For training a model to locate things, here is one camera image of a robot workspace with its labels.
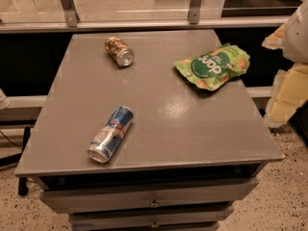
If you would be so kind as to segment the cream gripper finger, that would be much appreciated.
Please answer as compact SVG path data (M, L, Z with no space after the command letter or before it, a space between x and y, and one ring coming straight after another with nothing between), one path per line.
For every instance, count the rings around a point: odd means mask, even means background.
M286 26L287 24L284 23L272 34L266 37L262 42L262 46L271 50L282 49L284 46L283 40Z
M264 123L269 128L286 124L308 101L308 64L296 63L288 71L278 70L266 107Z

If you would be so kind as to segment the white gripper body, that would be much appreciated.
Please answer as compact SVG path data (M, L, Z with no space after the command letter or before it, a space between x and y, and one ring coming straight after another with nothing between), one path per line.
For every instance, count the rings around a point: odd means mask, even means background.
M308 63L308 0L296 9L287 22L283 44L286 59L294 63Z

